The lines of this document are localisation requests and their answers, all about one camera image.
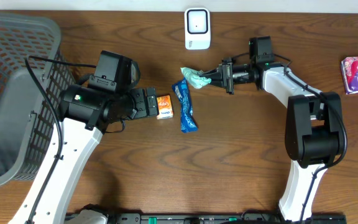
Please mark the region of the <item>orange small box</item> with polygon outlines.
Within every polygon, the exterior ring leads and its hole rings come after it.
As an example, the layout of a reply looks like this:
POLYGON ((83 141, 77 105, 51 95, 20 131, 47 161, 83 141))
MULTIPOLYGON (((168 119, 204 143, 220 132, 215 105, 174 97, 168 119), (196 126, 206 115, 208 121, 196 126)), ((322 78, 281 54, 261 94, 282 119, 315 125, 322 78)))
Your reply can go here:
POLYGON ((168 119, 173 117, 172 102, 169 95, 157 97, 158 115, 157 119, 168 119))

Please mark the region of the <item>teal snack packet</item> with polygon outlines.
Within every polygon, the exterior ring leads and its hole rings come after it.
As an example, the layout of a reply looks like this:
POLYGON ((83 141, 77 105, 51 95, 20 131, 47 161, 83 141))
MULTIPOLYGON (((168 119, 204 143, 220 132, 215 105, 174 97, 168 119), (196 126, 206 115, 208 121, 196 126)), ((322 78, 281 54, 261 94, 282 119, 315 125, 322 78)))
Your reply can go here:
POLYGON ((188 67, 182 67, 181 73, 184 76, 185 80, 196 89, 201 89, 202 87, 209 85, 211 79, 206 77, 200 77, 200 74, 203 73, 202 70, 197 71, 188 67))

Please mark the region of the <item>blue snack wrapper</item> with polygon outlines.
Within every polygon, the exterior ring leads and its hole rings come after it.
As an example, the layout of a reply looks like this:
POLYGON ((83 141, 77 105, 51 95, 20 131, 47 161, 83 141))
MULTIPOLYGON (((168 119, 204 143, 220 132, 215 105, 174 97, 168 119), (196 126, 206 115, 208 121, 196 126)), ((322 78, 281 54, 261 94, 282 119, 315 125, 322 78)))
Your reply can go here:
POLYGON ((180 103, 180 124, 183 133, 195 132, 198 127, 193 119, 193 106, 186 79, 172 85, 174 94, 180 103))

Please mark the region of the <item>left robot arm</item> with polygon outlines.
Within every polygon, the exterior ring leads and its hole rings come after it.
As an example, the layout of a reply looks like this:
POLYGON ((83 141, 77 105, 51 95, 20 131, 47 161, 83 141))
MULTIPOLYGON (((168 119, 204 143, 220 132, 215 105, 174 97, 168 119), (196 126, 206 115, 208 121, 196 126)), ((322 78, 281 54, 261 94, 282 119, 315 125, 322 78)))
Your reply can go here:
POLYGON ((137 88, 138 63, 102 51, 94 73, 69 85, 54 107, 40 93, 55 122, 52 138, 35 180, 11 223, 64 223, 68 205, 90 155, 110 124, 158 115, 154 88, 137 88))

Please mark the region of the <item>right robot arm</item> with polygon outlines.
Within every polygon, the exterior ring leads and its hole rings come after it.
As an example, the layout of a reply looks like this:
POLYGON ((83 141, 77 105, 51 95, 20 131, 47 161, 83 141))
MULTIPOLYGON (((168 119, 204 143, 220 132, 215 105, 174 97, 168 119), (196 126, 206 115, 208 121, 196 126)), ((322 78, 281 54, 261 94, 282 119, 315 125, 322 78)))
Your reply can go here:
POLYGON ((306 84, 290 69, 291 60, 273 52, 269 36, 249 41, 249 62, 225 58, 204 72, 211 84, 234 93, 238 84, 253 83, 270 93, 287 109, 285 149, 290 173, 279 200, 279 219, 287 223, 312 221, 312 204, 324 173, 338 165, 347 152, 347 132, 340 96, 306 84))

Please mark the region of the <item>white barcode scanner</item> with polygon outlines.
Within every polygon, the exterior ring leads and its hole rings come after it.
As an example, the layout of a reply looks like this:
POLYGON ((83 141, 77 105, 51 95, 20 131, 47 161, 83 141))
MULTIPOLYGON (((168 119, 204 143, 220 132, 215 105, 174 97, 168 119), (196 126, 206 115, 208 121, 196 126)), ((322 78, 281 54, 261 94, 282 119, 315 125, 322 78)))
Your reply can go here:
POLYGON ((211 16, 204 7, 188 8, 184 12, 185 48, 206 50, 211 45, 211 16))

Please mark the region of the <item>grey plastic mesh basket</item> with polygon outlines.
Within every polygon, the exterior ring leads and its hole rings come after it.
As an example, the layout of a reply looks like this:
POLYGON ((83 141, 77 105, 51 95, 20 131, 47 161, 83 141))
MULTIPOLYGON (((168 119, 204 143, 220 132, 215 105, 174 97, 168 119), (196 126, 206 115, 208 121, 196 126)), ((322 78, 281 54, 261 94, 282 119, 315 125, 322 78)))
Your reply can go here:
POLYGON ((33 179, 46 155, 54 107, 74 83, 63 64, 59 26, 45 17, 0 12, 0 186, 33 179))

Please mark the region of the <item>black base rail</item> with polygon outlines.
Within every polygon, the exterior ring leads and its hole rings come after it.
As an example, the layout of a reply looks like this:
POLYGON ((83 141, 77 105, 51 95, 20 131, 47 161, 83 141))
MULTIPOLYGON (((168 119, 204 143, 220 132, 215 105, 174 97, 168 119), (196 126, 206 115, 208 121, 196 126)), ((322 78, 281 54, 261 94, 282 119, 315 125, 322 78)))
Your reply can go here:
POLYGON ((89 204, 80 212, 67 215, 64 224, 220 224, 220 223, 286 223, 277 212, 246 210, 242 214, 144 214, 116 213, 89 204))

